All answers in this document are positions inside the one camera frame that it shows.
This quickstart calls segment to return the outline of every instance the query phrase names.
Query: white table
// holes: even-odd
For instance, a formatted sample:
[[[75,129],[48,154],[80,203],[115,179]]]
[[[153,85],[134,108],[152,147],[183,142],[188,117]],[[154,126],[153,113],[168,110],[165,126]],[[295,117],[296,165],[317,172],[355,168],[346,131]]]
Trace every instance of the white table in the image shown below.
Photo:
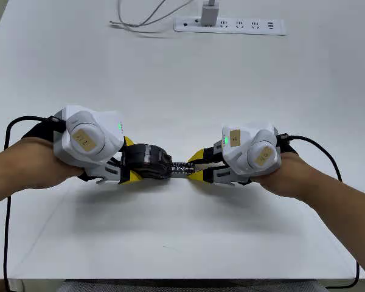
[[[143,2],[126,1],[126,19],[142,19],[157,3]],[[164,11],[180,1],[169,2]],[[178,14],[197,15],[199,6]],[[219,140],[222,123],[269,120],[321,142],[344,181],[365,191],[365,0],[227,0],[220,14],[282,18],[289,35],[175,33],[170,18],[159,26],[167,38],[141,38],[108,27],[114,0],[10,1],[0,23],[0,151],[10,120],[66,104],[120,110],[127,136],[163,147],[174,161]],[[16,126],[12,141],[30,127]],[[319,150],[293,145],[335,175]],[[0,277],[4,210],[5,202]],[[13,197],[14,278],[354,274],[354,259],[313,210],[256,184],[70,179]]]

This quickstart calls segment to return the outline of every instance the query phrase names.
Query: floor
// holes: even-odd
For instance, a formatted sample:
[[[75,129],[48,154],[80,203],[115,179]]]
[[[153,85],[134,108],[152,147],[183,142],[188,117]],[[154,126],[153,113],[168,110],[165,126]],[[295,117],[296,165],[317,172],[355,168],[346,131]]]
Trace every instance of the floor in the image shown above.
[[[7,0],[0,0],[0,19],[2,13],[7,5]],[[20,287],[24,287],[25,292],[37,292],[37,291],[44,291],[44,292],[54,292],[57,288],[61,285],[63,280],[23,280],[23,283],[19,283],[17,281],[17,285],[19,286],[18,291],[21,291]],[[321,283],[323,285],[343,285],[348,281],[345,280],[322,280]],[[353,291],[353,292],[365,292],[365,280],[361,280],[357,287],[349,290],[342,290],[342,291]]]

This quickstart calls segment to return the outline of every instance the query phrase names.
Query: hand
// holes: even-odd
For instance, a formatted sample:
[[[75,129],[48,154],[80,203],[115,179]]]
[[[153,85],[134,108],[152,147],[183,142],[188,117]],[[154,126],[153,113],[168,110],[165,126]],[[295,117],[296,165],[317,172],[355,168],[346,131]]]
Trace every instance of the hand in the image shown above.
[[[56,158],[50,142],[27,137],[0,153],[0,200],[20,190],[56,186],[82,173]]]
[[[16,170],[14,179],[20,189],[53,187],[83,173],[55,157],[50,142],[36,137],[21,139],[0,155]]]
[[[295,153],[282,153],[282,165],[270,175],[252,177],[261,186],[279,196],[303,200],[315,187],[322,173],[309,166]]]

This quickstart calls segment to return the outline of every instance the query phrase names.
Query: electrical outlet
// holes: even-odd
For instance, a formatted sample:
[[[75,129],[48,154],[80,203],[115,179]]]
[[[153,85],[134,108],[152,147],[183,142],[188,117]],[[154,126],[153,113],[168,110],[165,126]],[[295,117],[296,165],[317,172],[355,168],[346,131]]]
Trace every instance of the electrical outlet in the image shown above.
[[[238,28],[238,29],[244,28],[243,21],[237,20],[237,24],[235,25],[235,27]]]
[[[221,20],[221,21],[220,21],[220,27],[229,27],[229,26],[227,25],[227,21],[226,21],[226,20]]]
[[[240,33],[247,35],[286,35],[284,20],[281,19],[240,19],[219,17],[216,25],[202,26],[200,17],[177,17],[177,32]]]

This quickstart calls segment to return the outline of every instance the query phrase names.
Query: plug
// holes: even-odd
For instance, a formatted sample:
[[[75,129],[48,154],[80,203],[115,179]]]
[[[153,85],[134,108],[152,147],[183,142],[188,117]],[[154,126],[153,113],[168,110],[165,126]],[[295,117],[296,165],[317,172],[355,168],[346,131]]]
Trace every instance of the plug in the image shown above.
[[[202,26],[215,26],[218,20],[219,2],[208,0],[203,3],[200,23]]]

